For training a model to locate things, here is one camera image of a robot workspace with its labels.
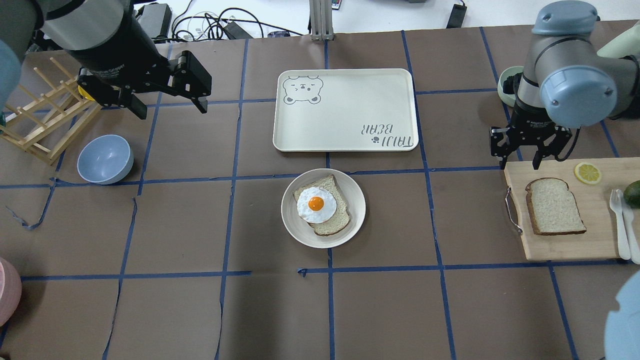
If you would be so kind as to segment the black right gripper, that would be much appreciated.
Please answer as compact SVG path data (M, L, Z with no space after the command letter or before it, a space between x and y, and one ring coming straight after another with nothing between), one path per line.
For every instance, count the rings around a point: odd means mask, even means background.
M500 159L500 170L505 170L510 154L521 146L535 146L533 169L538 170L546 158L555 161L567 160L573 146L562 157L562 152L573 137L573 132L566 127L559 126L553 121L532 121L517 118L507 127L490 128L490 154Z

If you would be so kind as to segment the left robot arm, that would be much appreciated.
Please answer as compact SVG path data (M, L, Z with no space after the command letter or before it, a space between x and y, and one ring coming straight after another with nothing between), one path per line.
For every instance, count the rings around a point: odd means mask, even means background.
M161 55L135 19L130 0L3 0L1 106L19 84L36 30L81 65L77 84L97 103L128 109L141 120L147 106L137 94L162 92L190 100L205 114L212 77L188 50Z

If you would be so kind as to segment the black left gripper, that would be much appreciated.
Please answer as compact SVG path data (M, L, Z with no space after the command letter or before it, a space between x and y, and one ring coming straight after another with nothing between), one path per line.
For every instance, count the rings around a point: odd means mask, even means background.
M96 71L80 69L77 84L103 107L117 106L130 110L138 119L147 119L147 106L136 95L162 92L183 97L201 112L208 112L207 97L211 95L212 77L205 66L189 50L181 51L175 59L161 56L153 64L141 69L118 70L118 77L108 79Z

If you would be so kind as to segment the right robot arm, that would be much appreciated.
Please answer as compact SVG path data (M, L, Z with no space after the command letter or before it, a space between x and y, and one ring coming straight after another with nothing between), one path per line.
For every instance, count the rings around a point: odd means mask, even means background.
M532 28L523 70L498 89L514 96L509 125L490 129L490 153L502 170L521 146L535 146L533 169L546 158L565 161L579 131L609 118L639 118L639 39L634 26L596 50L590 37L598 12L561 0L543 7Z

